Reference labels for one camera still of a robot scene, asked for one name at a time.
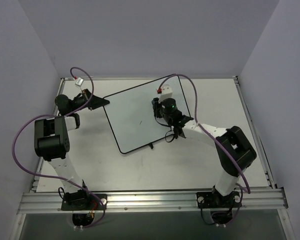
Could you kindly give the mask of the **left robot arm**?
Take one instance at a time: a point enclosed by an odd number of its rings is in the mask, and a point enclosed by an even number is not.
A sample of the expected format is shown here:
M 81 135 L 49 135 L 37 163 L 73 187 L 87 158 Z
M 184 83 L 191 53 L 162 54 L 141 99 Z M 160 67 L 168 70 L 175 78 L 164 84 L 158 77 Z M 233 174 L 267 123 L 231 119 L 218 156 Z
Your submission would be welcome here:
M 55 100 L 59 115 L 47 119 L 36 120 L 34 123 L 34 150 L 38 157 L 48 162 L 61 180 L 64 190 L 63 199 L 72 201 L 80 210 L 90 206 L 91 197 L 84 180 L 77 174 L 70 160 L 69 131 L 80 127 L 78 109 L 95 110 L 110 104 L 110 101 L 93 95 L 84 89 L 73 99 L 59 94 Z

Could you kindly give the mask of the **white whiteboard black frame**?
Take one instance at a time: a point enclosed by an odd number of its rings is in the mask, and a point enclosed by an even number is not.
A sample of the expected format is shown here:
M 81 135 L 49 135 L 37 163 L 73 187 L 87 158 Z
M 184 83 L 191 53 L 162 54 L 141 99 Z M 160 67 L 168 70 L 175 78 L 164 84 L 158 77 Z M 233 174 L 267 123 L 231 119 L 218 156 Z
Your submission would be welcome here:
M 165 138 L 170 130 L 165 120 L 154 117 L 152 100 L 166 77 L 142 83 L 104 97 L 110 128 L 120 153 L 128 154 Z

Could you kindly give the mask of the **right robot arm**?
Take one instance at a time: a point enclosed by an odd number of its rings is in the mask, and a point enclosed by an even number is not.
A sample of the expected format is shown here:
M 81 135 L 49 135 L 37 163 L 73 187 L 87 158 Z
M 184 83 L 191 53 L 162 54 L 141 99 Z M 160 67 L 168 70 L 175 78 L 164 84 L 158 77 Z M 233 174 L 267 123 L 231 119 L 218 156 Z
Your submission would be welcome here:
M 180 137 L 215 147 L 222 167 L 221 177 L 212 193 L 215 205 L 222 207 L 230 201 L 230 193 L 239 185 L 240 179 L 245 184 L 245 191 L 251 192 L 244 171 L 257 158 L 257 153 L 240 127 L 220 128 L 201 124 L 178 110 L 173 98 L 160 101 L 156 97 L 151 104 L 154 118 L 165 121 L 164 126 L 172 132 L 172 140 Z

